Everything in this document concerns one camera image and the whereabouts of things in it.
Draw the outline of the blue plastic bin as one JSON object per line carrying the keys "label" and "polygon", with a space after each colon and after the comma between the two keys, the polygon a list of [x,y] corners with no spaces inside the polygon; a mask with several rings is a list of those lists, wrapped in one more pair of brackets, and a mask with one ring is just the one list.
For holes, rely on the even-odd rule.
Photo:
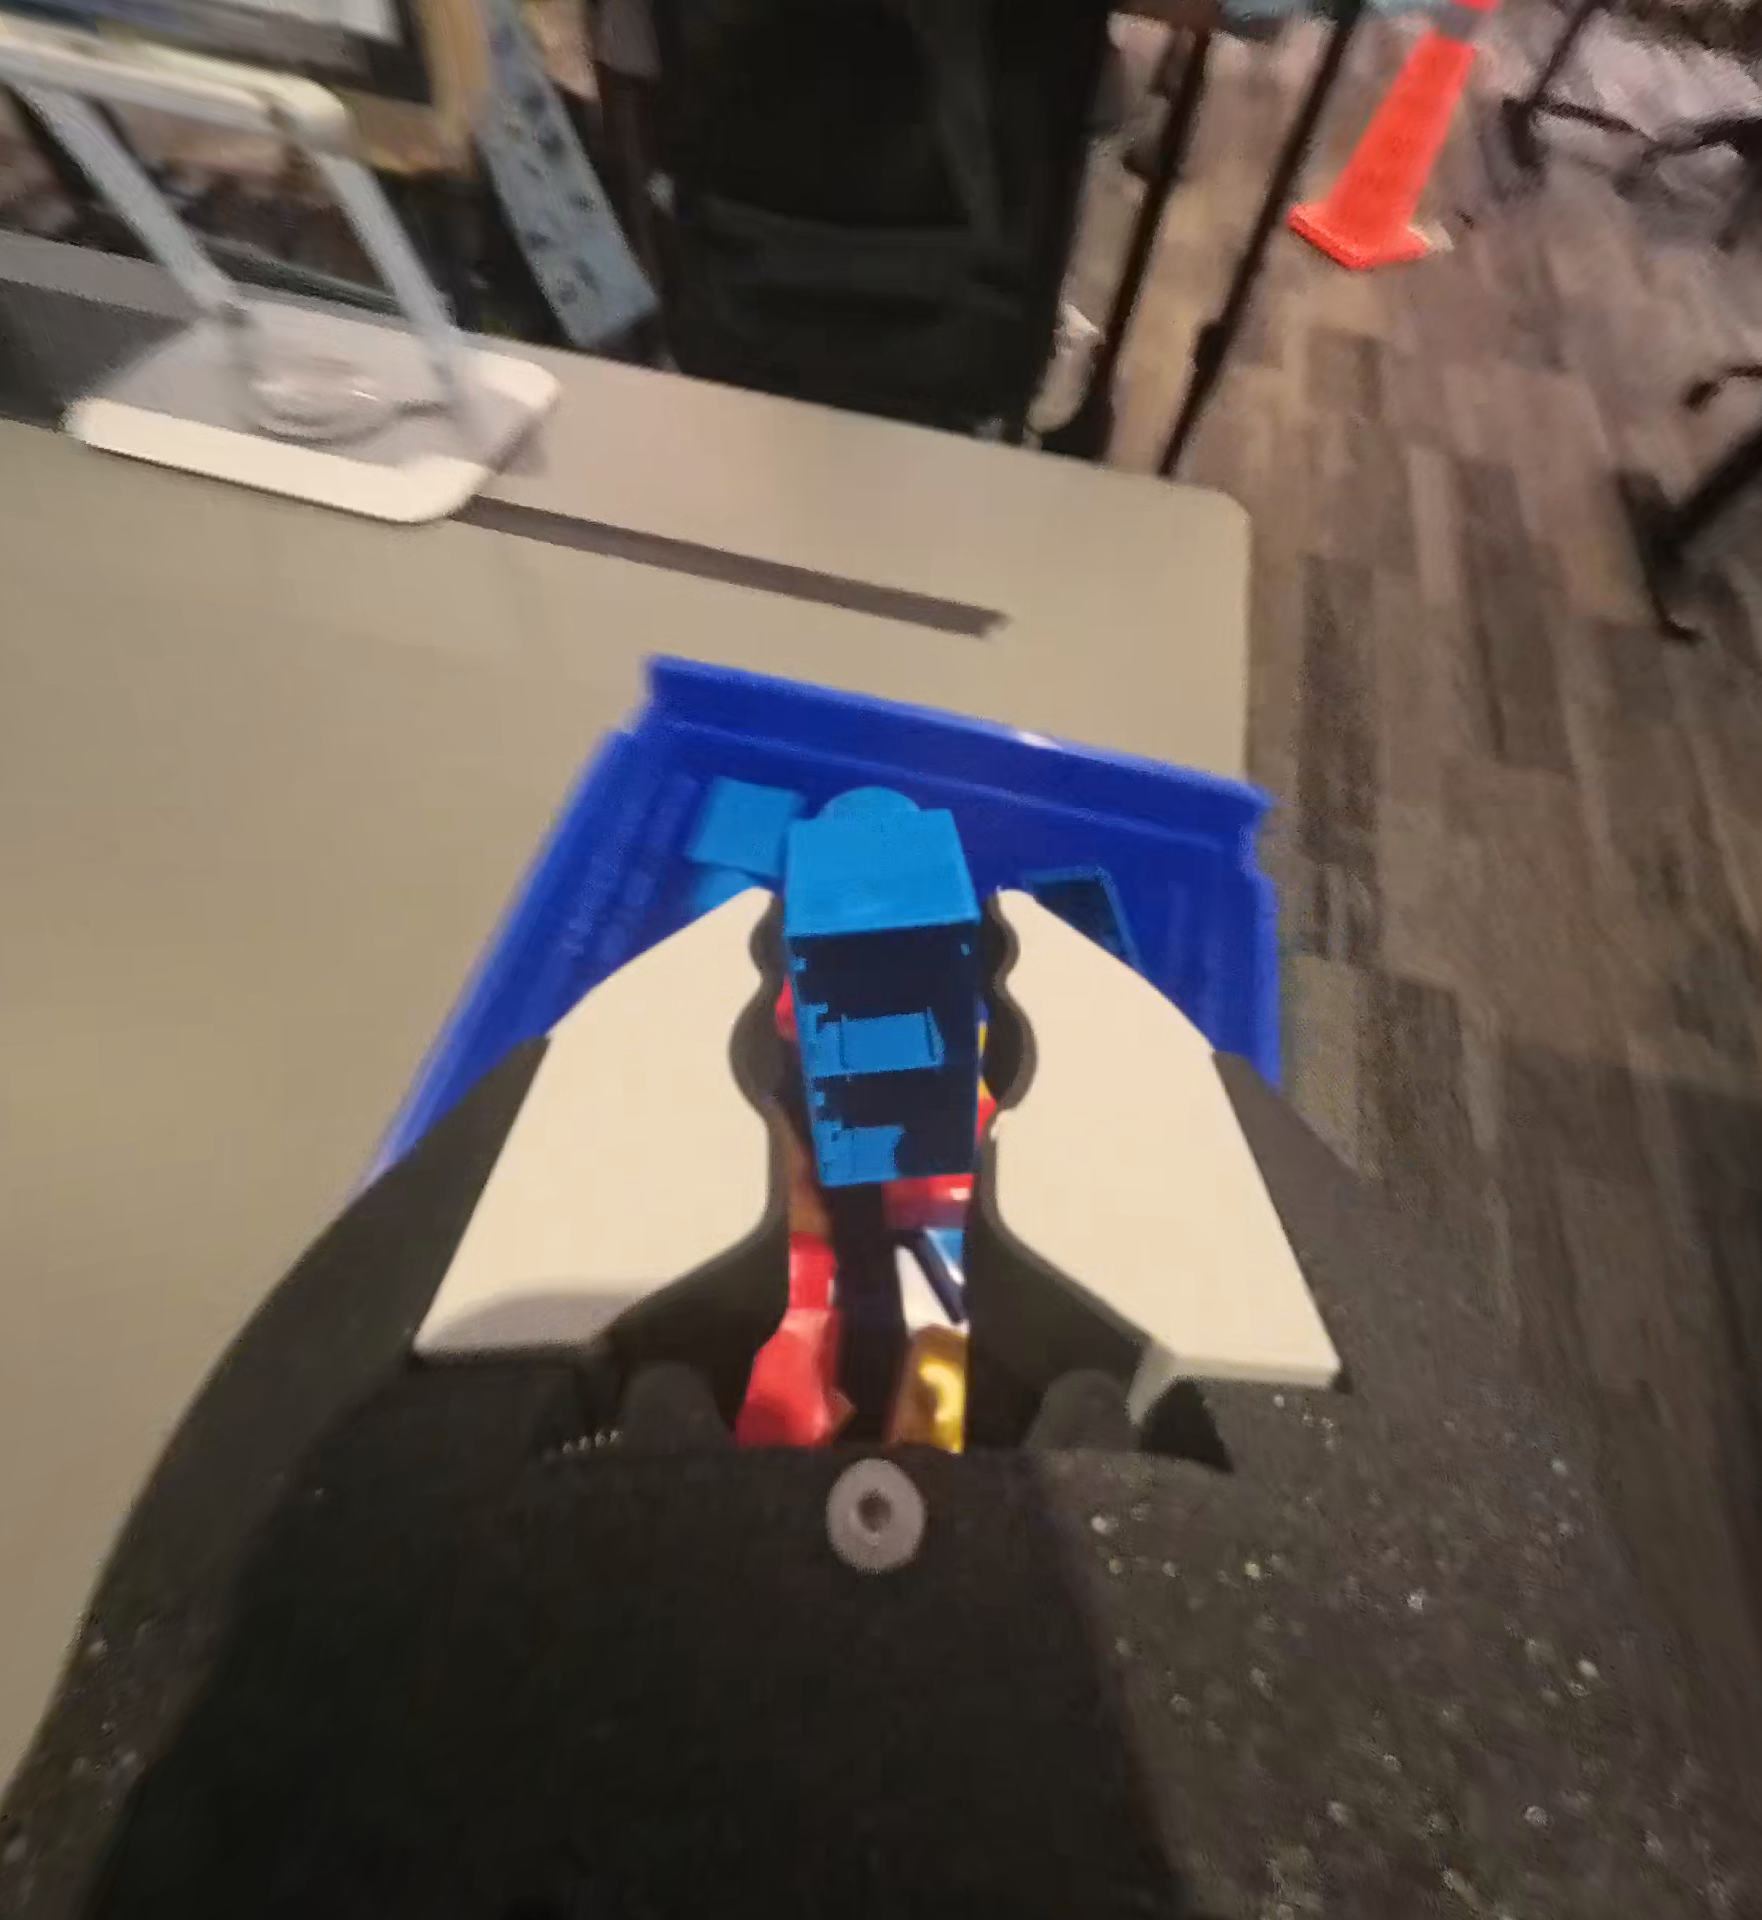
{"label": "blue plastic bin", "polygon": [[635,716],[588,754],[365,1184],[510,1048],[749,881],[686,863],[713,778],[801,793],[804,819],[885,786],[957,825],[980,893],[1022,888],[1281,1085],[1278,899],[1252,784],[989,722],[686,659],[652,659]]}

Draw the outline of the blue two-stud mega block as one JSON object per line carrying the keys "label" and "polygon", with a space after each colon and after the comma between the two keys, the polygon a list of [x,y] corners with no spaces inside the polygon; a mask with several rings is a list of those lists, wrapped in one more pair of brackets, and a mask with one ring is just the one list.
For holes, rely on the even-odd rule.
{"label": "blue two-stud mega block", "polygon": [[968,1173],[981,1091],[981,899],[953,814],[885,786],[788,830],[782,946],[825,1187]]}

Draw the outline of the grey printed sheet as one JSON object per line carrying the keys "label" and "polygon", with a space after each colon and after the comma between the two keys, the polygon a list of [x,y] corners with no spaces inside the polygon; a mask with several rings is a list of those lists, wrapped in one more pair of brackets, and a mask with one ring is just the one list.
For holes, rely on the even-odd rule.
{"label": "grey printed sheet", "polygon": [[579,127],[519,4],[480,1],[486,83],[471,130],[510,231],[572,349],[628,344],[656,314]]}

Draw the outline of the black floor stand pole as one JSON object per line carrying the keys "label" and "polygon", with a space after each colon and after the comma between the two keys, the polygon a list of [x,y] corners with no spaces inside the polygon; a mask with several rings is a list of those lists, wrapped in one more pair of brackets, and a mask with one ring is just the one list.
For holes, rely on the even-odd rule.
{"label": "black floor stand pole", "polygon": [[[1180,173],[1185,145],[1199,116],[1205,93],[1208,61],[1214,39],[1232,11],[1230,4],[1148,4],[1123,1],[1116,11],[1169,25],[1185,44],[1172,96],[1160,121],[1159,145],[1144,178],[1140,206],[1133,218],[1116,288],[1108,302],[1108,320],[1095,346],[1084,387],[1074,412],[1043,438],[1047,451],[1098,464],[1108,454],[1115,428],[1115,385],[1133,317],[1144,290],[1159,231]],[[1230,287],[1219,310],[1204,323],[1187,352],[1185,385],[1175,417],[1156,459],[1156,476],[1175,477],[1198,421],[1214,401],[1230,352],[1254,304],[1271,240],[1290,208],[1301,163],[1310,154],[1326,104],[1348,61],[1348,49],[1367,9],[1362,1],[1294,4],[1295,11],[1323,11],[1330,25],[1321,58],[1312,68],[1278,154],[1266,175],[1258,209],[1236,255]]]}

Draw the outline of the red one-stud mega block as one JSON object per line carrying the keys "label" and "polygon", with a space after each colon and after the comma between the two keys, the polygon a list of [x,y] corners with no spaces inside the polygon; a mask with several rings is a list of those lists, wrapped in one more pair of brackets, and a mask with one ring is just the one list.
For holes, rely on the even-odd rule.
{"label": "red one-stud mega block", "polygon": [[786,1309],[753,1356],[734,1436],[743,1448],[819,1450],[852,1415],[841,1382],[833,1218],[819,1194],[789,1198],[786,1247]]}

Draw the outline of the white pad on table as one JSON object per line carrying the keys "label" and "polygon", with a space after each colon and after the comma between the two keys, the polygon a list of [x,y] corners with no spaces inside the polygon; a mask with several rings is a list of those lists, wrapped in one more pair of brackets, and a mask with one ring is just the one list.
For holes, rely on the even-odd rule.
{"label": "white pad on table", "polygon": [[[457,511],[552,410],[557,381],[453,324],[311,81],[0,11],[0,85],[20,96],[190,300],[194,319],[59,410],[116,457],[391,525]],[[380,273],[401,324],[258,302],[208,253],[104,108],[276,136],[303,157]]]}

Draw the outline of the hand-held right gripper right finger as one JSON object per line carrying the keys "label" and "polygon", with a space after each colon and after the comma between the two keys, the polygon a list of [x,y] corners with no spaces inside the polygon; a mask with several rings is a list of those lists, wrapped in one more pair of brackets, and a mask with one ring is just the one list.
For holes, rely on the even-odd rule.
{"label": "hand-held right gripper right finger", "polygon": [[1133,1423],[1182,1385],[1338,1385],[1216,1045],[1032,893],[993,893],[989,921],[1011,1073],[968,1222],[971,1422],[1024,1423],[1078,1373]]}

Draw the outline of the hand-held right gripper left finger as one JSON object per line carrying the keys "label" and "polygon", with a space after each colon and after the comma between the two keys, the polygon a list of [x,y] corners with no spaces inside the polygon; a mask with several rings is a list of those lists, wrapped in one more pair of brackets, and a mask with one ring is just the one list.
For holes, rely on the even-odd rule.
{"label": "hand-held right gripper left finger", "polygon": [[749,1366],[788,1299],[771,908],[730,895],[548,1029],[417,1359]]}

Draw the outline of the blue one-stud mega block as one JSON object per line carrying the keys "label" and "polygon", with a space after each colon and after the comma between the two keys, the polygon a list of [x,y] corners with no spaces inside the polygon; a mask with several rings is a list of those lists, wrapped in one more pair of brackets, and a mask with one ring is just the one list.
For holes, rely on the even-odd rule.
{"label": "blue one-stud mega block", "polygon": [[804,816],[801,793],[756,780],[713,778],[682,845],[686,863],[778,881],[789,829]]}

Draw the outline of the orange traffic cone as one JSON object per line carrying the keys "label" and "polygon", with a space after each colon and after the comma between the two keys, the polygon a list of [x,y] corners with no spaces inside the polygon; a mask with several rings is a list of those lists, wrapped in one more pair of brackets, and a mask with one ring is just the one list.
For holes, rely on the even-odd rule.
{"label": "orange traffic cone", "polygon": [[1416,214],[1464,98],[1483,25],[1499,1],[1426,4],[1425,25],[1359,134],[1347,166],[1286,226],[1348,271],[1401,266],[1433,252]]}

